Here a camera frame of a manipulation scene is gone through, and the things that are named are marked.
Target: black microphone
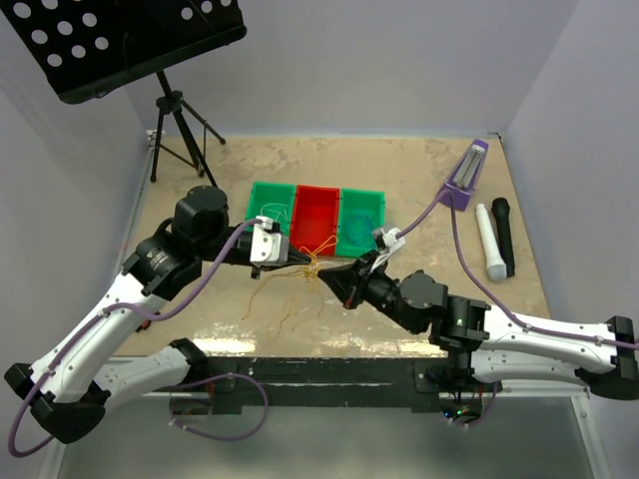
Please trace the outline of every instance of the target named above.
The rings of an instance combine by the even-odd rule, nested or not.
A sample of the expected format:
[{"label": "black microphone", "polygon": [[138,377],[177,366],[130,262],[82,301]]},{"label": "black microphone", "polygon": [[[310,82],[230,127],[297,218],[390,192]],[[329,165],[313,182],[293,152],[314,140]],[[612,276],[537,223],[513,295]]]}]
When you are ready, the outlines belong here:
[{"label": "black microphone", "polygon": [[492,215],[497,224],[497,238],[499,239],[499,253],[506,263],[506,275],[515,276],[515,255],[512,251],[512,236],[510,235],[510,205],[506,198],[497,198],[492,202]]}]

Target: gray wall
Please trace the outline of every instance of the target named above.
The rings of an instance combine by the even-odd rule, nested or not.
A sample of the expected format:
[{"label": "gray wall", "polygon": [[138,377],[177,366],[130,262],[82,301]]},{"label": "gray wall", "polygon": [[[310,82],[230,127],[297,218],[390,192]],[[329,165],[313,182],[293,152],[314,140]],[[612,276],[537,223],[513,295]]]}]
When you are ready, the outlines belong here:
[{"label": "gray wall", "polygon": [[[505,137],[557,319],[639,317],[637,45],[636,0],[582,0]],[[593,406],[614,477],[637,477],[639,404]]]},{"label": "gray wall", "polygon": [[[64,105],[2,16],[0,44],[4,373],[47,352],[107,286],[138,193],[146,139],[126,92]],[[35,477],[43,453],[17,460],[5,447],[19,401],[4,381],[0,403],[0,475]],[[26,449],[43,437],[27,420],[19,444]]]},{"label": "gray wall", "polygon": [[[240,0],[247,37],[167,74],[223,133],[502,131],[576,4]],[[155,127],[157,80],[128,90]]]}]

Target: black metal frame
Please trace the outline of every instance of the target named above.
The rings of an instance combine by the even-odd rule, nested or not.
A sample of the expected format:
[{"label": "black metal frame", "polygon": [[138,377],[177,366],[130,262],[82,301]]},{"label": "black metal frame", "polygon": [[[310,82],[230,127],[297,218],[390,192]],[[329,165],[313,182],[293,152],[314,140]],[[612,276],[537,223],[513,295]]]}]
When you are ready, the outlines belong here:
[{"label": "black metal frame", "polygon": [[[271,406],[394,407],[412,412],[441,412],[439,393],[446,389],[435,379],[450,367],[445,357],[318,358],[209,357],[208,372],[237,372],[259,382]],[[193,377],[190,380],[203,379]],[[165,388],[163,391],[182,389]],[[210,392],[206,386],[194,392]],[[264,403],[256,388],[241,379],[216,382],[214,414],[240,414],[244,406]]]},{"label": "black metal frame", "polygon": [[[19,0],[29,14],[18,16],[18,0],[0,0],[0,10],[47,76],[60,100],[79,104],[178,63],[224,47],[247,35],[238,0],[211,2],[210,11],[193,0],[60,1],[46,7],[41,0]],[[85,15],[96,21],[91,24]],[[63,35],[60,22],[72,25]],[[36,43],[34,30],[48,40]],[[102,39],[101,47],[96,43]],[[74,46],[85,54],[74,56]],[[49,63],[56,55],[60,65]]]},{"label": "black metal frame", "polygon": [[[196,112],[193,107],[191,107],[191,105],[189,105],[185,101],[182,92],[171,90],[169,80],[167,79],[164,71],[158,72],[156,75],[158,77],[158,80],[160,81],[160,85],[162,86],[164,96],[160,97],[156,101],[156,105],[158,106],[158,127],[156,130],[156,139],[153,152],[151,182],[154,183],[158,178],[158,160],[160,158],[160,149],[163,149],[176,157],[181,162],[195,169],[198,172],[199,177],[203,177],[206,174],[207,178],[211,182],[211,185],[216,187],[218,184],[213,178],[213,174],[209,169],[209,165],[207,165],[207,132],[210,132],[214,137],[216,137],[221,145],[225,145],[227,141],[222,136],[220,136],[220,134],[216,132],[209,125],[209,123],[204,118],[202,118],[202,116],[198,112]],[[196,142],[193,133],[191,133],[189,125],[187,124],[187,121],[182,114],[183,108],[185,108],[191,115],[193,115],[193,117],[204,127],[204,141],[202,150],[200,150],[200,147],[198,146],[198,143]],[[164,126],[164,117],[167,115],[173,115],[173,117],[176,119],[178,129],[180,130],[182,139],[187,146],[187,151],[189,152],[191,161],[162,145],[162,128]]]}]

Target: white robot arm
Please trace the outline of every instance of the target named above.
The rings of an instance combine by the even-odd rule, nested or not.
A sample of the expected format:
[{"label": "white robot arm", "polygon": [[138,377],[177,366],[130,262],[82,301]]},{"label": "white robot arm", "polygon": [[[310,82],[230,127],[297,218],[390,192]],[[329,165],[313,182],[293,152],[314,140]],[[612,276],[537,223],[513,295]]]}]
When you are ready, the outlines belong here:
[{"label": "white robot arm", "polygon": [[[310,262],[272,219],[257,217],[230,228],[227,209],[221,190],[192,189],[174,217],[137,246],[107,293],[67,337],[34,363],[9,368],[5,380],[45,430],[63,443],[76,441],[120,404],[198,375],[207,358],[188,339],[126,364],[106,363],[143,321],[166,320],[184,309],[222,262],[249,266],[253,277]],[[247,226],[254,230],[244,231]],[[203,260],[215,260],[203,280],[171,312],[160,314],[201,275]]]},{"label": "white robot arm", "polygon": [[[229,228],[224,193],[211,187],[191,190],[176,205],[174,217],[138,245],[107,293],[67,337],[33,364],[14,364],[6,372],[24,408],[31,407],[44,429],[70,443],[130,399],[206,377],[207,357],[188,339],[126,364],[106,363],[145,319],[169,319],[184,309],[222,262],[250,266],[253,277],[261,270],[310,262],[273,220],[258,217],[253,225],[252,233]],[[446,389],[541,379],[589,386],[604,397],[639,399],[634,352],[623,347],[634,345],[630,319],[574,324],[515,317],[482,301],[450,295],[447,286],[423,271],[393,280],[385,274],[389,256],[383,248],[372,250],[353,264],[322,269],[319,278],[346,308],[366,301],[411,333],[430,331],[429,341],[449,354],[436,377]],[[189,296],[160,314],[201,275],[202,261],[213,259]]]}]

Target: white microphone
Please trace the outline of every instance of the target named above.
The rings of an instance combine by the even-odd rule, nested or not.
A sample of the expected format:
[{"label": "white microphone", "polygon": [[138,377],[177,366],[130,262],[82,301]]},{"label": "white microphone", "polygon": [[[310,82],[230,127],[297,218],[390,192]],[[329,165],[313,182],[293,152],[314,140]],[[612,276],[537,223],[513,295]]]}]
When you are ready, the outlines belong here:
[{"label": "white microphone", "polygon": [[483,203],[477,205],[475,209],[477,216],[477,224],[481,233],[481,242],[483,243],[483,252],[486,254],[486,273],[491,281],[502,282],[506,276],[506,263],[499,254],[499,247],[495,239],[495,233],[492,231],[488,210]]}]

